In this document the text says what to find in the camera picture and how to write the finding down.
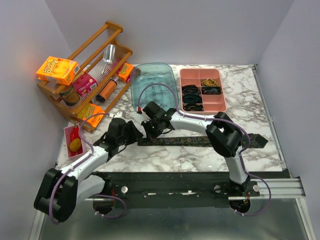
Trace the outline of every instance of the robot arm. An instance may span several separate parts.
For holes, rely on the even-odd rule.
[[[94,174],[93,171],[116,155],[120,146],[133,144],[142,136],[143,134],[136,129],[132,121],[126,122],[122,118],[113,118],[108,131],[93,144],[93,152],[89,150],[77,161],[61,170],[51,168],[45,173],[33,204],[34,208],[49,214],[54,186],[59,179],[63,178],[54,195],[52,213],[59,222],[66,221],[77,203],[111,189],[110,180]]]
[[[154,139],[162,134],[164,129],[189,130],[207,135],[214,150],[224,157],[229,169],[230,182],[234,188],[244,192],[250,181],[250,177],[243,169],[239,158],[242,133],[236,127],[223,121],[209,121],[206,119],[194,119],[188,116],[197,116],[188,113],[188,116],[180,115],[174,108],[164,111],[156,103],[150,102],[142,112],[144,121],[142,125],[147,137]],[[232,122],[224,112],[205,118],[221,119]]]
[[[207,135],[214,150],[225,158],[229,168],[229,193],[237,196],[247,190],[250,177],[244,171],[239,159],[242,133],[233,125],[223,121],[184,117],[175,109],[170,108],[165,111],[154,102],[150,102],[143,109],[142,114],[145,120],[141,125],[147,137],[151,139],[160,136],[165,129],[183,129]],[[223,112],[219,112],[214,117],[231,121]],[[64,222],[70,217],[77,203],[95,194],[110,193],[112,179],[107,174],[93,173],[93,171],[116,155],[119,152],[119,146],[133,144],[142,136],[143,134],[137,130],[132,121],[126,122],[122,118],[113,118],[108,131],[93,144],[93,152],[90,150],[61,170],[52,168],[46,172],[35,198],[34,208],[49,214],[53,188],[58,179],[63,177],[70,168],[72,171],[65,176],[54,195],[53,217],[59,222]],[[88,159],[76,167],[77,163],[85,158]]]

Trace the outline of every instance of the screw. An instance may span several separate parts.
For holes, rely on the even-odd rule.
[[[216,193],[220,193],[221,192],[221,187],[219,185],[215,185],[214,188]]]
[[[121,192],[122,192],[123,194],[126,194],[126,193],[128,192],[128,187],[127,187],[127,186],[123,186],[123,187],[121,188]]]

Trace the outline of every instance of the orange snack box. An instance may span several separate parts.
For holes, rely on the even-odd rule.
[[[71,81],[71,83],[73,84],[78,78],[80,78],[83,74],[85,74],[86,71],[83,69],[81,72],[79,72]]]
[[[88,117],[95,115],[95,114],[100,114],[104,113],[103,109],[97,105],[94,105],[92,103],[88,103],[78,114],[78,118],[82,120],[86,120]],[[98,115],[90,118],[87,123],[90,124],[92,127],[96,128],[98,123],[101,121],[103,118],[103,115]]]
[[[134,69],[134,66],[129,63],[124,63],[116,72],[115,74],[118,75],[119,79],[125,83],[130,81],[130,73]]]
[[[76,61],[49,56],[36,74],[40,80],[69,85],[79,69]]]

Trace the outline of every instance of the clear blue plastic container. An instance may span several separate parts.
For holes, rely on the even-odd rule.
[[[134,68],[130,75],[131,98],[134,110],[138,111],[138,98],[142,90],[149,84],[161,83],[171,87],[177,96],[177,83],[172,68],[165,63],[146,63]],[[154,85],[147,88],[141,96],[140,107],[143,109],[149,102],[155,102],[165,111],[176,108],[175,98],[165,86]]]

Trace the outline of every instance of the orange bottle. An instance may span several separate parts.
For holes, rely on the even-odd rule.
[[[113,93],[113,91],[117,87],[118,79],[119,79],[118,76],[115,76],[113,79],[110,79],[110,81],[106,84],[103,90],[96,96],[96,99],[99,102],[103,103],[110,97],[110,95]]]

